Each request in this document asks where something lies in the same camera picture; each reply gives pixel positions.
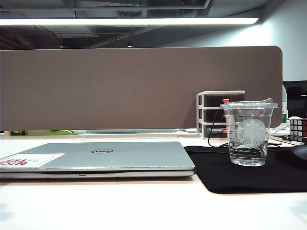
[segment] clear plastic cup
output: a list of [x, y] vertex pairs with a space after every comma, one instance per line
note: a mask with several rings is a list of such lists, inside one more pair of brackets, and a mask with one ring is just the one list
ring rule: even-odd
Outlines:
[[221, 104], [227, 125], [227, 137], [232, 163], [244, 166], [265, 164], [271, 117], [278, 108], [273, 99]]

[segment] mouse pad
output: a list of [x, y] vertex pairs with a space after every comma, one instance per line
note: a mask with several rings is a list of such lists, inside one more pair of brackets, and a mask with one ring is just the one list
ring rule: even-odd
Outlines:
[[206, 188], [219, 194], [307, 192], [307, 161], [289, 147], [269, 148], [266, 164], [247, 167], [230, 161], [228, 148], [187, 146]]

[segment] cup lid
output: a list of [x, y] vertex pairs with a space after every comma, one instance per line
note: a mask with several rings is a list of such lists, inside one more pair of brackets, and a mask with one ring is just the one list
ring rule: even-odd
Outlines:
[[241, 102], [226, 102], [220, 105], [222, 109], [266, 109], [278, 108], [277, 103], [273, 103], [272, 98], [263, 101], [241, 101]]

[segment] desk divider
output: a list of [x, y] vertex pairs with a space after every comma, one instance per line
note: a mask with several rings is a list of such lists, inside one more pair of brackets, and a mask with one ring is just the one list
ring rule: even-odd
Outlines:
[[195, 128], [195, 96], [245, 90], [273, 97], [276, 46], [0, 51], [0, 130]]

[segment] white desk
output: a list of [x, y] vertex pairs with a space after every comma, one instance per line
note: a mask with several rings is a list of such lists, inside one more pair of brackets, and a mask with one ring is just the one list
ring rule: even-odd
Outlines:
[[[152, 138], [4, 135], [0, 150], [4, 157], [50, 142], [143, 140], [207, 145], [192, 135], [143, 137]], [[307, 229], [307, 193], [219, 195], [209, 192], [196, 175], [174, 180], [2, 182], [0, 197], [1, 230]]]

